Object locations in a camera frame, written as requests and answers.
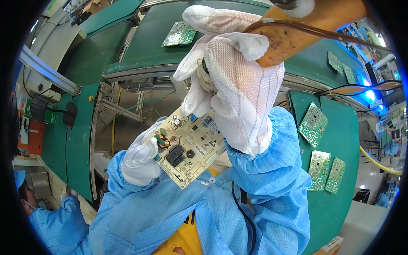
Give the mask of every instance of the worker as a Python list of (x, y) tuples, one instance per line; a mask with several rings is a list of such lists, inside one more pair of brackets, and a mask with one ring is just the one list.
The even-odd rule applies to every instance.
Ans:
[(390, 201), (390, 193), (389, 192), (383, 192), (378, 196), (377, 203), (375, 206), (381, 206), (381, 207), (386, 207), (388, 208), (388, 202)]
[[(151, 136), (166, 120), (155, 123), (107, 167), (109, 192), (89, 229), (93, 254), (301, 254), (310, 237), (311, 177), (301, 167), (293, 116), (272, 107), (284, 65), (261, 67), (255, 60), (268, 38), (239, 33), (260, 16), (191, 6), (183, 19), (207, 35), (173, 76), (192, 81), (182, 114), (215, 110), (232, 167), (210, 166), (182, 190), (154, 161)], [(200, 85), (202, 57), (215, 95)]]
[(39, 208), (34, 191), (25, 180), (25, 171), (14, 170), (17, 193), (23, 209), (39, 238), (51, 254), (92, 254), (88, 225), (80, 210), (78, 194), (61, 194), (61, 207), (56, 211)]
[(385, 155), (397, 156), (397, 153), (402, 150), (401, 140), (391, 141), (387, 143), (384, 147)]

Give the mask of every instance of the cardboard box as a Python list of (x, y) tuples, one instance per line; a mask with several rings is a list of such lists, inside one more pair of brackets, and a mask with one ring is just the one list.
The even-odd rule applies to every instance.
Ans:
[(82, 13), (90, 12), (92, 14), (95, 14), (108, 5), (110, 5), (108, 0), (91, 0), (91, 2), (89, 2), (89, 4), (85, 6)]
[(321, 247), (318, 251), (314, 252), (312, 255), (336, 255), (341, 247), (341, 242), (343, 238), (336, 236), (328, 244)]

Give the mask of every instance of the green workbench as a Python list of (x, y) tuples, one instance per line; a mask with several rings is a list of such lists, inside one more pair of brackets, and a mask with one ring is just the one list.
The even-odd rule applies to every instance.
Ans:
[[(190, 45), (170, 47), (161, 47), (161, 45), (174, 23), (183, 20), (183, 11), (188, 6), (195, 4), (219, 9), (233, 9), (257, 15), (264, 15), (271, 7), (268, 4), (249, 0), (182, 0), (152, 5), (137, 28), (123, 60), (108, 65), (104, 75), (141, 67), (179, 64), (203, 34), (197, 32)], [(347, 49), (329, 39), (322, 39), (286, 60), (285, 70), (287, 73), (306, 77), (333, 88), (347, 84), (346, 77), (338, 74), (328, 64), (328, 51), (351, 67), (355, 76), (357, 73), (364, 74), (357, 58)]]
[(89, 101), (89, 97), (96, 98), (99, 83), (105, 81), (102, 72), (107, 64), (117, 61), (132, 26), (131, 22), (123, 21), (87, 37), (65, 54), (58, 69), (83, 88), (80, 96), (65, 93), (50, 106), (64, 109), (67, 102), (72, 102), (78, 114), (72, 130), (67, 130), (60, 113), (55, 125), (45, 126), (42, 159), (61, 180), (89, 201), (92, 201), (90, 138), (95, 107), (95, 101)]
[[(318, 98), (301, 91), (288, 91), (291, 112), (296, 125), (302, 122), (314, 102), (328, 119), (324, 135), (315, 150), (331, 153), (330, 166), (335, 157), (346, 163), (337, 194), (328, 191), (308, 191), (310, 241), (303, 254), (311, 254), (339, 234), (354, 195), (359, 165), (359, 123), (355, 110), (345, 104)], [(302, 168), (308, 171), (313, 147), (298, 133), (302, 154)]]
[(142, 3), (143, 1), (140, 0), (116, 1), (96, 14), (91, 15), (79, 27), (88, 36), (93, 36), (108, 27), (133, 18)]

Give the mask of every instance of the green circuit board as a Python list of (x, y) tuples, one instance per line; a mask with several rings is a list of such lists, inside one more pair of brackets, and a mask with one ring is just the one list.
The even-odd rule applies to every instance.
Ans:
[(313, 148), (319, 145), (328, 123), (322, 111), (312, 102), (297, 130)]
[(335, 69), (338, 73), (344, 76), (343, 72), (343, 62), (341, 62), (333, 53), (330, 51), (327, 52), (327, 57), (329, 64)]
[(335, 157), (324, 189), (331, 193), (337, 194), (345, 169), (346, 164), (338, 157)]
[(193, 41), (194, 35), (197, 32), (192, 26), (185, 21), (174, 23), (169, 34), (164, 39), (162, 47), (172, 45), (186, 45)]
[(344, 69), (344, 73), (346, 74), (347, 81), (350, 84), (356, 84), (356, 79), (354, 78), (354, 74), (351, 68), (343, 64), (343, 69)]
[(329, 173), (329, 164), (330, 153), (313, 150), (308, 171), (312, 178), (312, 186), (308, 189), (309, 191), (324, 190)]

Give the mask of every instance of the floor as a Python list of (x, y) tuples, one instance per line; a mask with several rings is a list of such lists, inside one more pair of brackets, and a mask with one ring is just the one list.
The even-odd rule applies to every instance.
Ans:
[[(156, 90), (144, 95), (144, 99), (160, 98), (171, 93), (172, 90)], [(137, 104), (138, 93), (123, 93), (120, 96), (119, 106), (127, 109)], [(146, 118), (146, 123), (142, 124), (134, 120), (128, 119), (123, 116), (118, 116), (115, 122), (115, 142), (114, 153), (121, 150), (127, 150), (136, 137), (143, 131), (147, 130), (153, 125), (160, 116), (169, 116), (181, 105), (181, 99), (178, 94), (173, 93), (166, 98), (160, 98), (147, 101), (143, 104), (142, 116)], [(103, 110), (103, 106), (100, 108), (100, 115), (106, 123), (114, 117), (114, 113)], [(130, 111), (137, 113), (136, 108)], [(103, 125), (98, 123), (97, 132), (95, 136), (95, 151), (112, 151), (112, 124), (108, 124), (103, 130)]]

